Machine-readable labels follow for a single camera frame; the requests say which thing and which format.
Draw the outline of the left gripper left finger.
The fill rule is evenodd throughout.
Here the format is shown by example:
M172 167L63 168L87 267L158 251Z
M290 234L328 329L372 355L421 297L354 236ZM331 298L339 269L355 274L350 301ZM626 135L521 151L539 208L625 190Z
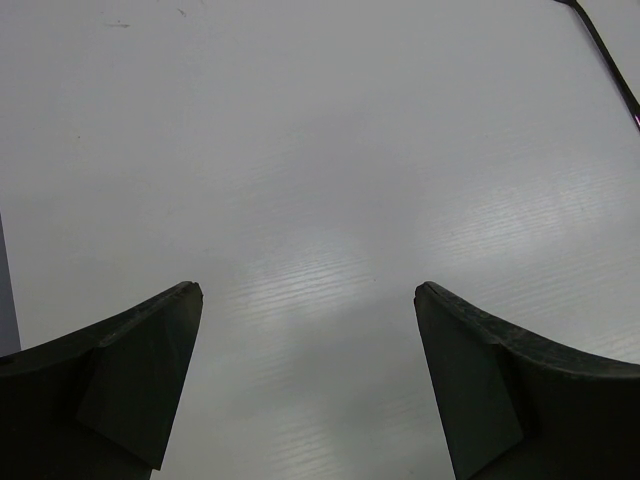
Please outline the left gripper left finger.
M148 479L169 443L202 315L181 282L1 358L4 479Z

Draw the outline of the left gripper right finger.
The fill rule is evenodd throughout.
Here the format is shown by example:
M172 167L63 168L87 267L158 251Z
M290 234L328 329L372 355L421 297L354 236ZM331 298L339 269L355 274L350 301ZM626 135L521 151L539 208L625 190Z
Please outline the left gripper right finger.
M415 292L458 479L635 479L639 368L495 317L440 285Z

